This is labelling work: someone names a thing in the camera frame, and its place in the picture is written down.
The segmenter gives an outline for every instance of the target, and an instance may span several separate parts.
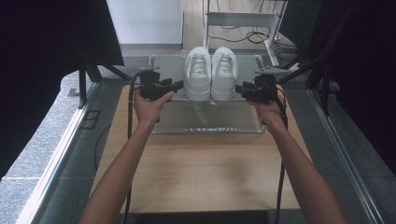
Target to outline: white sneaker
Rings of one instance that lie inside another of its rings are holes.
[[[210,97],[210,55],[203,47],[192,49],[184,63],[185,90],[192,101],[205,101]]]
[[[231,101],[235,95],[237,77],[238,61],[235,55],[228,48],[218,48],[212,58],[212,98]]]

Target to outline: white wall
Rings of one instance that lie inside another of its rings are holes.
[[[181,44],[180,0],[107,0],[120,44]]]

